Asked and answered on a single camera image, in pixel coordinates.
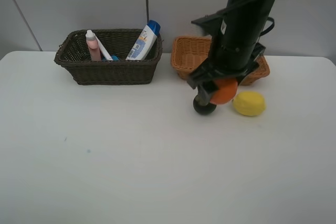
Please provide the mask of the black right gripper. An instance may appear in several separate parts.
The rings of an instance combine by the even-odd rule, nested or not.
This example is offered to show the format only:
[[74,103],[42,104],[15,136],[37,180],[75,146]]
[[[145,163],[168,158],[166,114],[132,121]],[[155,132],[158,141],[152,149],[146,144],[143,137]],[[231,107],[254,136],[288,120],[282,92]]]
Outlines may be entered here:
[[202,105],[210,103],[212,96],[218,91],[214,80],[236,78],[238,86],[247,86],[255,80],[266,76],[266,47],[257,43],[253,49],[247,65],[240,70],[216,65],[207,57],[187,77],[187,83],[198,89],[198,97]]

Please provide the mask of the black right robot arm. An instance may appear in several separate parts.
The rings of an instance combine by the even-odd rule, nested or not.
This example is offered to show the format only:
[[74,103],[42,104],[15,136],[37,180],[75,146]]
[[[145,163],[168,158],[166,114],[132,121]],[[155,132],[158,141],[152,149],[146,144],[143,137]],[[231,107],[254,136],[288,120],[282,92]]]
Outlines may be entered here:
[[195,19],[192,24],[212,37],[207,58],[188,77],[187,83],[197,89],[194,103],[207,106],[219,90],[215,80],[243,79],[257,67],[257,58],[265,48],[258,40],[274,28],[265,23],[275,0],[228,0],[224,9]]

